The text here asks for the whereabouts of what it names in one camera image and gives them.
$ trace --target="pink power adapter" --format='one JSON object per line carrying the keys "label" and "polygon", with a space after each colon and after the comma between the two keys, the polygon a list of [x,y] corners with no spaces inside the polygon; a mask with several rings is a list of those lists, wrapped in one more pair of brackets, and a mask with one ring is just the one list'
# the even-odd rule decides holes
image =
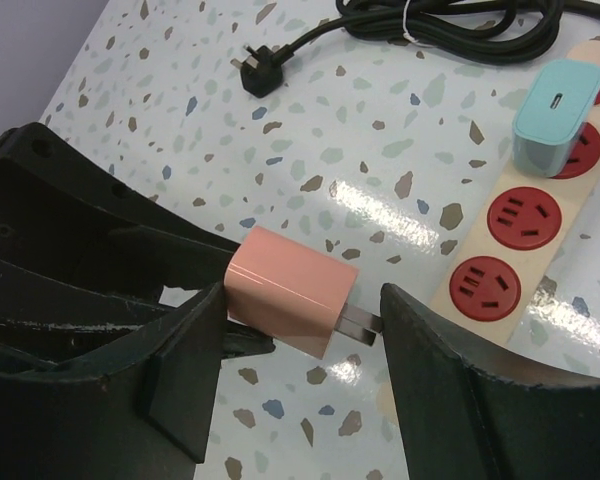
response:
{"label": "pink power adapter", "polygon": [[382,319],[347,304],[358,269],[255,227],[224,284],[236,320],[323,358],[334,331],[373,345]]}

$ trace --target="terrazzo surface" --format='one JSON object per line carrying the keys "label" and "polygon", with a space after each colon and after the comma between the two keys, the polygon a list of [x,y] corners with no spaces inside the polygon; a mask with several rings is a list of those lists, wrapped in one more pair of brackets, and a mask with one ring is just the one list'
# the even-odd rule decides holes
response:
{"label": "terrazzo surface", "polygon": [[[324,0],[112,0],[42,121],[200,227],[239,241],[260,225],[358,266],[352,303],[377,312],[385,282],[426,302],[509,158],[525,88],[600,40],[600,23],[566,16],[550,54],[508,68],[334,32],[270,97],[243,92],[229,61],[245,43],[291,42],[335,15]],[[509,347],[600,376],[600,183]],[[279,345],[224,362],[196,480],[407,478],[399,430],[376,407],[387,380],[382,342],[344,337],[323,361]]]}

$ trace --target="black plug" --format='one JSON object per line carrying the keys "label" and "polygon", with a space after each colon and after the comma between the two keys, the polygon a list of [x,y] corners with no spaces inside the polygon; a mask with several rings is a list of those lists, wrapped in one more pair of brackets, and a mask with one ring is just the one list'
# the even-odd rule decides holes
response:
{"label": "black plug", "polygon": [[251,55],[244,62],[234,59],[231,64],[240,69],[242,87],[251,95],[264,98],[284,82],[282,64],[293,57],[293,53],[287,46],[276,52],[266,45],[257,51],[249,46],[245,49]]}

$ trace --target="blue charger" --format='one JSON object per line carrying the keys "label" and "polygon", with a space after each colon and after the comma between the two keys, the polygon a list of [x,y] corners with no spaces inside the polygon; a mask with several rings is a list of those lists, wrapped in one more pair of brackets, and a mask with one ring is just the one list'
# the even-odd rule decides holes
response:
{"label": "blue charger", "polygon": [[513,161],[524,173],[559,174],[600,91],[600,67],[555,60],[534,80],[513,120]]}

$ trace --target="black power cord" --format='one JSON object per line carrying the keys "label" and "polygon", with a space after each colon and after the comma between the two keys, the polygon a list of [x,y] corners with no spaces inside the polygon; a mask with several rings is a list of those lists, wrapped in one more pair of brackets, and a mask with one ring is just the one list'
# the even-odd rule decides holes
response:
{"label": "black power cord", "polygon": [[[265,97],[284,81],[282,65],[309,42],[333,30],[344,28],[362,40],[395,41],[403,39],[403,14],[406,0],[336,0],[341,17],[317,26],[296,41],[277,51],[267,46],[246,61],[232,63],[240,68],[245,90]],[[484,29],[455,25],[440,17],[503,12],[502,19]],[[540,12],[542,18],[527,33],[511,40],[496,40],[520,12]],[[471,62],[491,65],[523,63],[545,53],[556,40],[563,12],[600,20],[600,4],[585,0],[413,0],[407,12],[409,33],[423,43],[445,50]]]}

